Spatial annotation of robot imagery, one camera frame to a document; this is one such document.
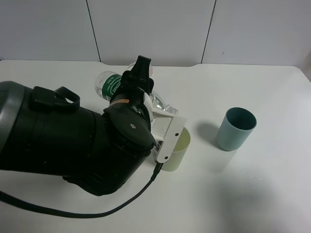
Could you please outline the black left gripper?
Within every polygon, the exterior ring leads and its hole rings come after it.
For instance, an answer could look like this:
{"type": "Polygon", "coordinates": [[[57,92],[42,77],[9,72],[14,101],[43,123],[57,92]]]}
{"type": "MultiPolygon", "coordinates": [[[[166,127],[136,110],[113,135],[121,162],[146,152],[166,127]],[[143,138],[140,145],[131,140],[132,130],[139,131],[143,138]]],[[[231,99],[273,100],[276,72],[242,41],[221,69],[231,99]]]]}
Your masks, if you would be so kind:
{"type": "Polygon", "coordinates": [[[123,73],[121,85],[110,100],[108,114],[112,113],[112,109],[117,108],[120,104],[125,104],[126,107],[134,105],[143,112],[152,114],[151,105],[144,104],[144,94],[147,94],[150,99],[149,96],[154,87],[154,80],[149,77],[150,63],[150,58],[139,55],[132,71],[127,70],[123,73]]]}

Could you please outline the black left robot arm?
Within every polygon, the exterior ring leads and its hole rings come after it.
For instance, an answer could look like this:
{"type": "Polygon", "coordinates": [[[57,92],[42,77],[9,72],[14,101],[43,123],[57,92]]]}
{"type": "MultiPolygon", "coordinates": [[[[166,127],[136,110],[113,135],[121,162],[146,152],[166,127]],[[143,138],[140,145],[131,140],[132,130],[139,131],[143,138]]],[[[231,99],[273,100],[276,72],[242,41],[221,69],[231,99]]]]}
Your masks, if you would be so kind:
{"type": "Polygon", "coordinates": [[[150,62],[139,56],[123,73],[103,114],[81,107],[65,87],[2,82],[1,169],[62,176],[95,196],[116,192],[156,145],[143,103],[154,86],[150,62]]]}

